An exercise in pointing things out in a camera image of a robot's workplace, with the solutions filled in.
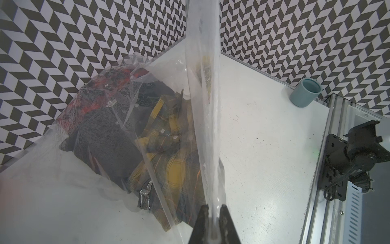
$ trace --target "black mounting bracket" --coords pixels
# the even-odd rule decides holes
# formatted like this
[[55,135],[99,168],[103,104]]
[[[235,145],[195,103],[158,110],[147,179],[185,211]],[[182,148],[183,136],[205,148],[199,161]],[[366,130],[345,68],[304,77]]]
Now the black mounting bracket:
[[[327,186],[329,186],[331,183],[337,181],[340,179],[343,175],[337,169],[334,169],[327,160],[327,156],[337,150],[340,150],[344,148],[348,144],[347,141],[343,140],[342,138],[334,135],[329,134],[328,138],[326,140],[325,144],[325,151],[324,151],[324,158],[322,162],[322,171],[321,171],[321,178],[318,183],[318,187],[320,189],[325,190]],[[335,198],[345,201],[347,196],[347,182],[348,178],[341,181],[339,184],[336,185],[336,194]]]

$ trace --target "cable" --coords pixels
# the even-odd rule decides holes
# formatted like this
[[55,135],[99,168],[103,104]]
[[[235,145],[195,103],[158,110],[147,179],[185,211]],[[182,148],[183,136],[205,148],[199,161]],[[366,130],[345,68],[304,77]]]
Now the cable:
[[333,201],[336,197],[336,185],[340,182],[342,182],[345,178],[347,178],[350,174],[352,174],[355,170],[357,170],[358,166],[355,164],[345,175],[343,175],[340,179],[330,184],[327,188],[324,190],[324,198],[328,201]]

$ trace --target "clothing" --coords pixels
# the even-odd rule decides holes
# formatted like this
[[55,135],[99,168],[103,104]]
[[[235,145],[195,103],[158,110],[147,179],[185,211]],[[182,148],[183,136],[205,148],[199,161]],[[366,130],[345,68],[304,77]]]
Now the clothing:
[[[136,140],[153,168],[158,185],[175,223],[194,226],[197,213],[206,203],[200,173],[191,102],[182,94],[163,95],[150,114],[145,130]],[[145,189],[150,180],[148,162],[142,161],[128,179],[133,192]],[[149,207],[164,230],[170,225],[156,193],[149,193]]]
[[135,69],[135,66],[104,70],[79,90],[76,97],[57,118],[57,122],[68,134],[72,134],[84,121],[85,114],[104,107],[110,101],[110,97],[118,94],[119,91],[127,92],[131,79],[139,78],[147,73],[147,70]]
[[[123,73],[115,76],[118,79],[127,77],[129,70],[122,69],[118,71],[120,72]],[[67,111],[61,114],[60,125],[64,125],[71,133],[60,145],[60,149],[73,151],[74,155],[95,173],[109,178],[128,191],[127,178],[143,159],[134,144],[136,134],[141,134],[144,130],[161,95],[174,95],[174,92],[160,81],[139,83],[137,87],[130,81],[124,84],[121,80],[114,80],[121,87],[120,89],[114,86],[112,79],[106,81],[106,84],[110,85],[109,93],[102,89],[85,89],[77,95],[81,102],[70,109],[67,107]],[[105,87],[105,85],[100,80],[90,87]],[[138,91],[138,97],[135,96],[134,90]],[[136,104],[128,114],[133,98],[137,98]],[[104,102],[95,104],[85,102],[98,100]],[[127,131],[121,127],[125,121]]]

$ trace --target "clothing label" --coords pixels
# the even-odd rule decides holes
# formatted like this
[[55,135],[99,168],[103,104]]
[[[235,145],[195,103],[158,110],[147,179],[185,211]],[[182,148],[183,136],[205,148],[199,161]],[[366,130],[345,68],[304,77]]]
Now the clothing label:
[[107,105],[106,105],[106,108],[111,108],[112,106],[115,105],[115,103],[117,103],[118,101],[116,99],[112,100],[112,101],[108,101],[107,102]]

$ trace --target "metal vent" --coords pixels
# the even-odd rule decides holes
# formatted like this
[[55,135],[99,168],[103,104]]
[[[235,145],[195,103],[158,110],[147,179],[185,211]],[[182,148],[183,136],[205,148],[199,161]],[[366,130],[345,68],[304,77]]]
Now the metal vent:
[[360,244],[362,202],[362,189],[348,181],[343,244]]

